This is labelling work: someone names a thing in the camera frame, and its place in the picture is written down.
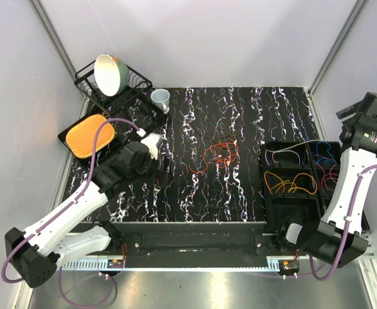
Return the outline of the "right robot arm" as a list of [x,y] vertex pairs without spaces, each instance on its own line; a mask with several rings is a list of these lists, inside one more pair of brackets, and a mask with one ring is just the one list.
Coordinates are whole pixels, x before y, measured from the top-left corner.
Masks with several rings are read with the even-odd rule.
[[298,249],[310,260],[331,265],[328,279],[337,268],[365,253],[368,242],[361,237],[362,213],[369,186],[377,170],[377,93],[336,113],[342,120],[340,172],[330,204],[317,222],[290,223],[275,238],[282,255]]

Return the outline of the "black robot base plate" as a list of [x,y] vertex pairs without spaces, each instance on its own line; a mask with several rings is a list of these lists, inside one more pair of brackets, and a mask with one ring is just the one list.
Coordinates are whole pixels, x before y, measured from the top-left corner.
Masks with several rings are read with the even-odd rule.
[[128,270],[249,271],[277,269],[271,259],[292,260],[264,222],[115,223],[126,244]]

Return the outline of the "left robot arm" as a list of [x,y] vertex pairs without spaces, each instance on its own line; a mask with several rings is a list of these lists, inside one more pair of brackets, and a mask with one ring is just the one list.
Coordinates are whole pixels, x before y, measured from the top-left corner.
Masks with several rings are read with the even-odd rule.
[[129,142],[119,154],[93,166],[92,177],[58,207],[24,230],[5,234],[6,261],[1,276],[12,265],[31,288],[41,286],[65,264],[94,252],[113,255],[123,249],[122,232],[108,221],[68,236],[86,216],[118,195],[123,184],[156,174],[161,136],[151,133],[141,141]]

